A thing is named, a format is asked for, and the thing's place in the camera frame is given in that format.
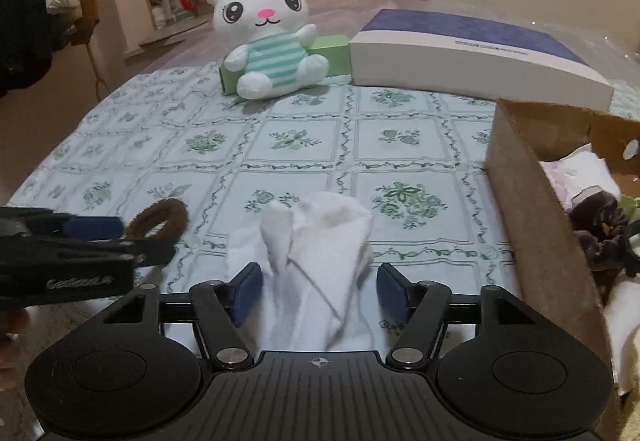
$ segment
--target plush toy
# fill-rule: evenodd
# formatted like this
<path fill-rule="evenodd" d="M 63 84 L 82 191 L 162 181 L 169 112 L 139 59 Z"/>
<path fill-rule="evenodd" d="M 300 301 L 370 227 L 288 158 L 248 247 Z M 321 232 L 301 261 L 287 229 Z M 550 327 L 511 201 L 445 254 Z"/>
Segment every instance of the plush toy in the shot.
<path fill-rule="evenodd" d="M 329 70 L 321 55 L 308 55 L 316 37 L 305 0 L 207 0 L 215 6 L 213 29 L 235 49 L 229 71 L 242 71 L 238 95 L 266 100 L 320 82 Z"/>

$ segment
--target plush toy's pink nose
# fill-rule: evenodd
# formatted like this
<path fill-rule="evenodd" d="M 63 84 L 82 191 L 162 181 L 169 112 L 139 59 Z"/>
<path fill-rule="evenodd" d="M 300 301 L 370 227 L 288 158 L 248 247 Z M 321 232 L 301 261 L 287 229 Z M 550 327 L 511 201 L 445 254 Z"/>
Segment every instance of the plush toy's pink nose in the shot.
<path fill-rule="evenodd" d="M 271 8 L 261 9 L 258 11 L 258 18 L 269 18 L 275 14 L 276 12 Z"/>

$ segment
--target finger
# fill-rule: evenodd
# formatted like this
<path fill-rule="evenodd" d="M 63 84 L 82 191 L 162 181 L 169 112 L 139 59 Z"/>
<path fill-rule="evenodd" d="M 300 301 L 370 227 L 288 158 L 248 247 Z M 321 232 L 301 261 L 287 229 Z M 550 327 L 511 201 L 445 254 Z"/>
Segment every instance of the finger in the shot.
<path fill-rule="evenodd" d="M 10 333 L 19 334 L 29 327 L 30 318 L 26 309 L 7 311 L 6 318 Z"/>
<path fill-rule="evenodd" d="M 13 369 L 20 356 L 20 347 L 13 340 L 0 342 L 0 369 Z"/>
<path fill-rule="evenodd" d="M 12 389 L 18 385 L 18 372 L 15 369 L 0 370 L 0 391 Z"/>

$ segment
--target white box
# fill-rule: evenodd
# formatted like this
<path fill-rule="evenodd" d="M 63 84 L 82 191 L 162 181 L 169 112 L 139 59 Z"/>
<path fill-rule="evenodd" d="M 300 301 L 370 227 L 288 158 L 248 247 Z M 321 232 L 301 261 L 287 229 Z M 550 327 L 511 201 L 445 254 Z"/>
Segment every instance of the white box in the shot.
<path fill-rule="evenodd" d="M 356 85 L 608 110 L 613 88 L 552 36 L 459 15 L 383 9 L 349 43 Z"/>

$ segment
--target striped shirt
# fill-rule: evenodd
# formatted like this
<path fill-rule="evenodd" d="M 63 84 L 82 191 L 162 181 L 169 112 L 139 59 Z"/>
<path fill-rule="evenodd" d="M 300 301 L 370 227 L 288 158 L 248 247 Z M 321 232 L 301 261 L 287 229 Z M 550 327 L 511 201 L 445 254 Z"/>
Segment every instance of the striped shirt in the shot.
<path fill-rule="evenodd" d="M 262 72 L 273 87 L 285 87 L 296 81 L 298 64 L 307 56 L 293 33 L 265 36 L 247 44 L 249 61 L 244 72 Z"/>

